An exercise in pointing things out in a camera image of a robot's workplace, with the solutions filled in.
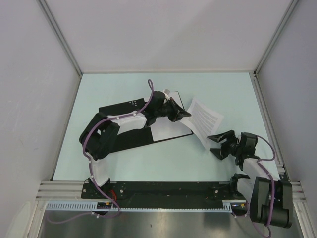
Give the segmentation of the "white paper sheet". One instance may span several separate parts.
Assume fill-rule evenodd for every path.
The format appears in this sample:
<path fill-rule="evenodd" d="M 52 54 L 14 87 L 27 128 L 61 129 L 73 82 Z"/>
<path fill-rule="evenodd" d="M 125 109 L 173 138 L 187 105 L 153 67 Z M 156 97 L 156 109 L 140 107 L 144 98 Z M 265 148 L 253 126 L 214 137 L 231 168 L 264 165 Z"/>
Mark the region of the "white paper sheet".
<path fill-rule="evenodd" d="M 189 109 L 190 117 L 185 117 L 180 122 L 192 130 L 206 150 L 211 147 L 208 136 L 215 135 L 224 116 L 207 108 L 196 97 L 193 98 Z"/>
<path fill-rule="evenodd" d="M 174 92 L 169 96 L 170 99 L 173 98 L 179 106 L 184 108 L 178 92 Z M 166 100 L 162 91 L 155 91 L 151 99 L 162 101 Z M 154 143 L 193 134 L 192 131 L 184 126 L 180 121 L 171 122 L 167 117 L 157 118 L 156 122 L 148 127 L 151 130 L 152 140 Z"/>

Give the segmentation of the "red black folder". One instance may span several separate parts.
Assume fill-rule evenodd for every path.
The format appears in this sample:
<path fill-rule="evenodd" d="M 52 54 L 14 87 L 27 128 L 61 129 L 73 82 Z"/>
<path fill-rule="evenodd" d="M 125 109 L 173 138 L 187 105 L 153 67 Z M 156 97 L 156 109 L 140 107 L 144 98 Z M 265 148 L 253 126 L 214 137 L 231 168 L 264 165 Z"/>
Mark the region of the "red black folder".
<path fill-rule="evenodd" d="M 140 109 L 148 98 L 136 99 L 134 101 L 104 106 L 99 108 L 99 112 L 107 116 L 127 114 L 133 110 Z M 150 128 L 131 130 L 117 136 L 112 152 L 119 152 L 127 149 L 137 148 L 153 144 Z"/>

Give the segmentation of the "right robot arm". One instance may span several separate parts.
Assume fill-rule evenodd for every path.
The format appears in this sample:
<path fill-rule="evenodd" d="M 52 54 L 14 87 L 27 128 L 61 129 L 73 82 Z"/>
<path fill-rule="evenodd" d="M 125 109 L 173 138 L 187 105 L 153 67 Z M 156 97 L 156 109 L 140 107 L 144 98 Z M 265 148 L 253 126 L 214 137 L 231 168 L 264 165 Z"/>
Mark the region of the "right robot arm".
<path fill-rule="evenodd" d="M 246 199 L 251 221 L 266 227 L 290 228 L 293 223 L 292 184 L 275 176 L 265 166 L 267 161 L 256 155 L 261 136 L 242 132 L 240 137 L 233 130 L 210 135 L 208 139 L 220 144 L 210 151 L 223 160 L 233 156 L 235 164 L 243 171 L 235 174 L 229 185 L 229 195 L 234 199 Z"/>

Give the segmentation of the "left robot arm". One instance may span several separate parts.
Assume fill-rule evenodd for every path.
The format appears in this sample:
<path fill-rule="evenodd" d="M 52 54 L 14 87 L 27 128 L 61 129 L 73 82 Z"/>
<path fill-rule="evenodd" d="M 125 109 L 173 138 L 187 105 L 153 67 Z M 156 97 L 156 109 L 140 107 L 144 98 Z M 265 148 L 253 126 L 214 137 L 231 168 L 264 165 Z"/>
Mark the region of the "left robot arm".
<path fill-rule="evenodd" d="M 172 123 L 190 116 L 174 97 L 162 91 L 152 92 L 147 100 L 140 98 L 100 107 L 79 137 L 89 159 L 91 180 L 95 182 L 93 194 L 98 198 L 109 194 L 110 177 L 102 159 L 110 153 L 173 139 L 167 135 L 167 124 L 159 123 L 158 119 Z"/>

